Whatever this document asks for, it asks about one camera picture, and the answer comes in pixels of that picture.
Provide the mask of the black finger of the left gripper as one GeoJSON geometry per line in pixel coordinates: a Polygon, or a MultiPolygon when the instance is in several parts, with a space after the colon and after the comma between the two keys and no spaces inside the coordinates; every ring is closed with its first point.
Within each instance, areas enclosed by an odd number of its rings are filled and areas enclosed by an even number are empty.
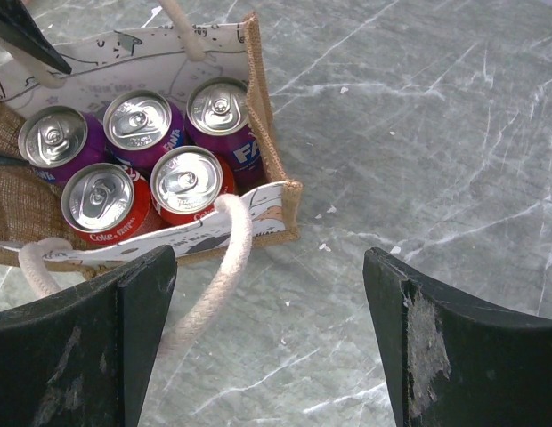
{"type": "Polygon", "coordinates": [[[65,75],[72,71],[71,66],[45,39],[26,5],[20,0],[0,1],[0,41],[65,75]]]}

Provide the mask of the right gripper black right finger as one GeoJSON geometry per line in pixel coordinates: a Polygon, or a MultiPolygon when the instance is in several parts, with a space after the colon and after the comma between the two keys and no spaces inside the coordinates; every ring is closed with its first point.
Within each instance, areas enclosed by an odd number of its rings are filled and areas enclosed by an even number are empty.
{"type": "Polygon", "coordinates": [[[399,426],[552,426],[552,319],[510,310],[382,249],[363,279],[399,426]]]}

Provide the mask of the red cola can back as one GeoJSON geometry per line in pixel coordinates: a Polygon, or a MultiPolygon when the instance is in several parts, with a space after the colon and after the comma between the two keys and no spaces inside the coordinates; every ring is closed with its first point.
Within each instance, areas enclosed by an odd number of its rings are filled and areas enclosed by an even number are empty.
{"type": "Polygon", "coordinates": [[[149,183],[126,165],[99,163],[76,172],[63,189],[61,211],[84,241],[97,246],[166,226],[152,203],[149,183]]]}

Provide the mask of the red cola can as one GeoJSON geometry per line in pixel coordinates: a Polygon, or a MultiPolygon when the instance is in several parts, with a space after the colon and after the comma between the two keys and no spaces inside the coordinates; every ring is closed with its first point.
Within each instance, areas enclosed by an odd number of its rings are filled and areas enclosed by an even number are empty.
{"type": "Polygon", "coordinates": [[[154,207],[172,226],[202,219],[215,210],[218,196],[237,192],[228,164],[196,146],[182,146],[165,154],[152,170],[150,189],[154,207]]]}
{"type": "Polygon", "coordinates": [[[84,241],[97,246],[166,226],[152,203],[149,183],[126,165],[99,163],[76,172],[63,189],[61,211],[84,241]]]}

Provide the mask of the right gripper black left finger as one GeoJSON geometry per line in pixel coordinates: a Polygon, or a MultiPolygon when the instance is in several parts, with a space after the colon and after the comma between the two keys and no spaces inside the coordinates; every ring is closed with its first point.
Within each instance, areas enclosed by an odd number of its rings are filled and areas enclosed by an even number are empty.
{"type": "Polygon", "coordinates": [[[135,426],[175,288],[171,246],[0,312],[0,426],[135,426]]]}

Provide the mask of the purple Fanta can front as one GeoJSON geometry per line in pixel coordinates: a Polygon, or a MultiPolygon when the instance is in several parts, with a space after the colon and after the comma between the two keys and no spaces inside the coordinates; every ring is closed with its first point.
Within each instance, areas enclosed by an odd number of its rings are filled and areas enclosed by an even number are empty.
{"type": "Polygon", "coordinates": [[[149,90],[120,94],[102,123],[113,156],[141,173],[151,173],[165,154],[187,143],[182,111],[149,90]]]}

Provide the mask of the purple fanta can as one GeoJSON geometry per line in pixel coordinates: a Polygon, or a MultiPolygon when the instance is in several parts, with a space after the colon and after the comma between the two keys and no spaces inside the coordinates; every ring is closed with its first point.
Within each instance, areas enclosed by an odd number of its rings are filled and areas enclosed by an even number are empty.
{"type": "Polygon", "coordinates": [[[187,143],[182,111],[149,90],[120,94],[102,123],[113,156],[141,173],[151,173],[165,154],[187,143]]]}
{"type": "Polygon", "coordinates": [[[251,187],[264,177],[263,161],[248,122],[248,87],[231,77],[216,77],[190,95],[185,131],[195,145],[219,155],[237,185],[251,187]]]}
{"type": "Polygon", "coordinates": [[[86,166],[114,161],[101,122],[61,105],[29,117],[20,129],[18,146],[36,175],[59,187],[86,166]]]}

